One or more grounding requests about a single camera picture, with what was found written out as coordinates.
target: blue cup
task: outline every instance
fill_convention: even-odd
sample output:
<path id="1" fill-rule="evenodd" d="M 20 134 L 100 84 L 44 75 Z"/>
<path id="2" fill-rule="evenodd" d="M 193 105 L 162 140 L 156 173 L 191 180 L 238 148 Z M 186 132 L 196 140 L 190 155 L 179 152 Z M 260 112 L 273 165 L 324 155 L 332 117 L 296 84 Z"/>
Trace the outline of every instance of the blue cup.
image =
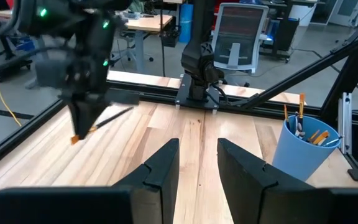
<path id="1" fill-rule="evenodd" d="M 290 129 L 294 130 L 296 127 L 295 116 L 290 116 L 289 121 Z M 329 132 L 329 137 L 322 146 L 316 146 L 305 141 L 317 130 L 320 130 L 317 136 L 325 130 Z M 324 144 L 339 138 L 339 134 L 328 124 L 307 116 L 303 117 L 303 131 L 305 136 L 302 140 L 288 129 L 284 121 L 273 158 L 273 166 L 297 179 L 306 181 L 340 145 L 341 141 L 324 146 Z"/>

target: black bracket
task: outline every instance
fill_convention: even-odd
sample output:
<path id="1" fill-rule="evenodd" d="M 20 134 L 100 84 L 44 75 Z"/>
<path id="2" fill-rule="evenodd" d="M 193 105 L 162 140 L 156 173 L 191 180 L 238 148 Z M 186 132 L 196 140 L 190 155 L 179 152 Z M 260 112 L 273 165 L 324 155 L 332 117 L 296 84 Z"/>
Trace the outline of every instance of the black bracket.
<path id="1" fill-rule="evenodd" d="M 209 95 L 205 100 L 193 100 L 189 98 L 189 91 L 191 86 L 191 77 L 188 74 L 184 74 L 180 83 L 177 97 L 175 99 L 175 104 L 180 106 L 187 106 L 191 108 L 204 108 L 208 110 L 217 110 L 219 108 L 219 92 L 209 87 L 207 92 Z"/>

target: blue container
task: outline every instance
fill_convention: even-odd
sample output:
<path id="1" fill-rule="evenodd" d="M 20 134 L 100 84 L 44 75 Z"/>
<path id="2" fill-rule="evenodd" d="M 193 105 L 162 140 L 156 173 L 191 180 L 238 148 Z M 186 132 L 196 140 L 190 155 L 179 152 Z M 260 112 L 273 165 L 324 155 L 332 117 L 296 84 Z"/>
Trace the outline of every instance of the blue container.
<path id="1" fill-rule="evenodd" d="M 295 127 L 295 116 L 290 116 L 289 121 L 290 128 L 293 129 Z M 317 130 L 320 130 L 319 134 L 327 130 L 329 137 L 323 145 L 339 138 L 339 134 L 332 127 L 307 116 L 303 117 L 303 130 L 305 132 L 303 139 L 308 139 Z M 274 154 L 273 166 L 297 179 L 306 181 L 340 143 L 341 141 L 337 141 L 327 147 L 315 146 L 296 137 L 284 122 Z"/>
<path id="2" fill-rule="evenodd" d="M 193 20 L 193 5 L 182 4 L 180 9 L 180 23 L 181 32 L 179 42 L 188 43 L 191 39 L 191 22 Z"/>
<path id="3" fill-rule="evenodd" d="M 26 52 L 30 52 L 35 49 L 34 42 L 30 38 L 20 38 L 20 44 L 16 46 L 16 50 L 24 50 Z"/>

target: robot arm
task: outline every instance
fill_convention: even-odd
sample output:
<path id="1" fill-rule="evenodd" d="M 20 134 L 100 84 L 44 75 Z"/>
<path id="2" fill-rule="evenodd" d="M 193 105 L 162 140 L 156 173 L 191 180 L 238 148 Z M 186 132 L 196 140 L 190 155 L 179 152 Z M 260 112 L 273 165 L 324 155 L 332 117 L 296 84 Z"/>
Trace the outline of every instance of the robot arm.
<path id="1" fill-rule="evenodd" d="M 109 57 L 116 28 L 123 26 L 114 11 L 132 1 L 118 0 L 21 0 L 17 30 L 33 36 L 51 35 L 70 39 L 76 45 L 65 60 L 35 64 L 38 83 L 61 89 L 59 96 L 69 107 L 76 138 L 88 131 L 112 102 L 135 105 L 139 97 L 110 90 L 106 83 Z"/>
<path id="2" fill-rule="evenodd" d="M 193 101 L 206 101 L 209 85 L 223 77 L 213 65 L 214 52 L 209 41 L 214 5 L 215 1 L 194 1 L 191 40 L 182 53 L 181 64 L 191 77 L 188 99 Z"/>

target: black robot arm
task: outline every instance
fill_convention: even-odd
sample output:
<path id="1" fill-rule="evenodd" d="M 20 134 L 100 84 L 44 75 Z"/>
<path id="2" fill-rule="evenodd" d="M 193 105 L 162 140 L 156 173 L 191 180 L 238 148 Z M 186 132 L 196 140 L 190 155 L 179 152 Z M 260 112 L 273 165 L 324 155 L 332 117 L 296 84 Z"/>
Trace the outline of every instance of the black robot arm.
<path id="1" fill-rule="evenodd" d="M 187 98 L 193 101 L 206 101 L 206 89 L 223 77 L 213 65 L 214 52 L 209 41 L 214 5 L 215 0 L 194 1 L 191 39 L 182 53 L 181 64 L 191 77 Z"/>

